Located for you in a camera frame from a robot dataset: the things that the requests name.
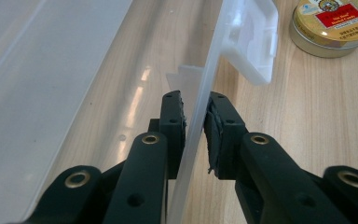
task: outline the plastic lid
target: plastic lid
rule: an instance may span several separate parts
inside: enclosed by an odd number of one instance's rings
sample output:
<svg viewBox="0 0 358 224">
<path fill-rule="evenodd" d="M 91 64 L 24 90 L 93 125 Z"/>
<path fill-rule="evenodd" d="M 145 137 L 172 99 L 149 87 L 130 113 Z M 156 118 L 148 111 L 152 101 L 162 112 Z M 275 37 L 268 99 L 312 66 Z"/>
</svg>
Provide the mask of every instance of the plastic lid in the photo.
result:
<svg viewBox="0 0 358 224">
<path fill-rule="evenodd" d="M 254 85 L 268 84 L 278 44 L 278 10 L 271 0 L 235 0 L 221 53 Z"/>
</svg>

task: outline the white plastic sheet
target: white plastic sheet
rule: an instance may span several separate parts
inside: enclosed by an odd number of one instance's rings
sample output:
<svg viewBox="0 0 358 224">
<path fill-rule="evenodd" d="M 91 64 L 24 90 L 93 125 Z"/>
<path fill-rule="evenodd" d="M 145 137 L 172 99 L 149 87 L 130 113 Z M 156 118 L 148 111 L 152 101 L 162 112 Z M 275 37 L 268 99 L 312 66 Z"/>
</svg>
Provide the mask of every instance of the white plastic sheet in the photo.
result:
<svg viewBox="0 0 358 224">
<path fill-rule="evenodd" d="M 29 215 L 130 5 L 0 1 L 0 223 Z"/>
</svg>

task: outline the wood grain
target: wood grain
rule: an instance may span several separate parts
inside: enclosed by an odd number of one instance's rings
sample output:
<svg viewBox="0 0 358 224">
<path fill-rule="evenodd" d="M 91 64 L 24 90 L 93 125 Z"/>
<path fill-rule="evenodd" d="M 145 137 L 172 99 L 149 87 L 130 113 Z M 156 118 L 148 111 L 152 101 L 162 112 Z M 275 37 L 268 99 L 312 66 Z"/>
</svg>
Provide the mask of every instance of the wood grain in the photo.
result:
<svg viewBox="0 0 358 224">
<path fill-rule="evenodd" d="M 288 33 L 295 0 L 277 0 L 279 47 L 269 85 L 252 86 L 221 59 L 214 90 L 228 96 L 252 132 L 280 142 L 305 170 L 358 169 L 358 49 L 322 59 L 297 48 Z M 133 138 L 157 118 L 166 73 L 203 66 L 221 1 L 133 1 L 78 112 L 46 186 L 78 164 L 102 170 L 125 160 Z M 244 223 L 232 181 L 207 174 L 201 139 L 184 223 Z"/>
</svg>

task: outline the translucent plastic container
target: translucent plastic container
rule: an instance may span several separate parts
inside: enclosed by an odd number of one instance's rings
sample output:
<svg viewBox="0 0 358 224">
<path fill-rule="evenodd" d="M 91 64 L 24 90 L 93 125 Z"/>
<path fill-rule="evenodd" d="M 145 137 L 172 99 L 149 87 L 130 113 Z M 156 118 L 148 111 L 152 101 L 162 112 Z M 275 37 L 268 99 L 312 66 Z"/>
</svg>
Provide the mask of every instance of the translucent plastic container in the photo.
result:
<svg viewBox="0 0 358 224">
<path fill-rule="evenodd" d="M 176 22 L 169 15 L 179 7 L 130 5 L 0 1 L 0 223 L 24 220 L 32 212 L 57 161 L 105 170 L 125 160 L 170 89 L 182 92 L 189 124 L 169 212 L 169 222 L 180 222 L 219 58 L 227 57 L 254 84 L 271 81 L 278 24 L 271 0 L 224 0 L 202 66 L 189 64 L 184 50 L 174 51 L 170 37 L 163 39 L 168 44 L 155 40 L 161 34 L 192 35 L 192 29 L 169 33 L 170 22 Z M 168 19 L 159 21 L 160 16 Z M 118 54 L 106 54 L 109 47 Z M 110 60 L 112 70 L 104 72 L 109 66 L 103 60 Z"/>
</svg>

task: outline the tin lid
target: tin lid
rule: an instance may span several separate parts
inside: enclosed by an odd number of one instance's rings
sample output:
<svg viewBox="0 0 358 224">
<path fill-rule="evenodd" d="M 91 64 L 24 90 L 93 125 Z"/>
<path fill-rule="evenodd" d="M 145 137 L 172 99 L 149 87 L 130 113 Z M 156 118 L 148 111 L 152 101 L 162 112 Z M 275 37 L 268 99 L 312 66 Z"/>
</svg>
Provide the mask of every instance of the tin lid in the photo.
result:
<svg viewBox="0 0 358 224">
<path fill-rule="evenodd" d="M 358 41 L 358 0 L 301 0 L 294 19 L 299 31 L 317 44 L 349 47 Z"/>
<path fill-rule="evenodd" d="M 268 84 L 278 46 L 278 10 L 271 0 L 233 0 L 221 53 L 252 84 Z"/>
</svg>

